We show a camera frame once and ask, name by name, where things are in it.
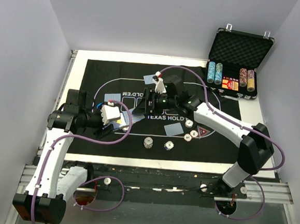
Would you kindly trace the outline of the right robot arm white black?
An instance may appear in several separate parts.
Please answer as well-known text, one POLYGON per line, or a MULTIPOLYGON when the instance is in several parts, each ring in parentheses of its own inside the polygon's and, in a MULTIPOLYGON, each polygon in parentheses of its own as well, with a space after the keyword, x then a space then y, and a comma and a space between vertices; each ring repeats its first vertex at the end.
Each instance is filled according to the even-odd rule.
POLYGON ((229 116, 196 95, 189 95, 184 82, 177 75, 165 79, 154 76, 154 89, 146 88, 133 114, 159 116, 165 110, 206 125, 226 137, 238 147, 237 161, 222 175, 217 191, 228 197, 236 186, 251 175, 256 175, 274 154, 268 129, 258 123, 251 125, 229 116))

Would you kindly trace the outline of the blue yellow card box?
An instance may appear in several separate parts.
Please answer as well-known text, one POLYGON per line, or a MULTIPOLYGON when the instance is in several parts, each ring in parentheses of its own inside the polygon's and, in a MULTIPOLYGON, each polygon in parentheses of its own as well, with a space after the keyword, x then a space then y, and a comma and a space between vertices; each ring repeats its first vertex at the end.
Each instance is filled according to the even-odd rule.
POLYGON ((128 122, 125 121, 125 119, 123 117, 117 121, 113 121, 111 124, 113 125, 113 129, 116 131, 123 130, 123 128, 125 128, 125 127, 129 127, 128 122))

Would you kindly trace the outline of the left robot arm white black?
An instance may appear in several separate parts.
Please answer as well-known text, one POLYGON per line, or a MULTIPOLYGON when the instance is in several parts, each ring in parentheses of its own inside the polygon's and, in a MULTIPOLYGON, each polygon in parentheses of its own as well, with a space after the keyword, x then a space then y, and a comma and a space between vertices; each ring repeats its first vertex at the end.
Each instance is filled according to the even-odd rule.
POLYGON ((101 138, 113 130, 112 122, 121 115, 111 101, 88 109, 87 98, 87 92, 69 89, 62 107, 48 116, 45 147, 35 173, 25 192, 15 194, 12 201, 23 220, 60 224, 76 188, 93 183, 94 175, 84 162, 72 165, 71 171, 61 178, 64 157, 78 129, 94 128, 97 138, 101 138))

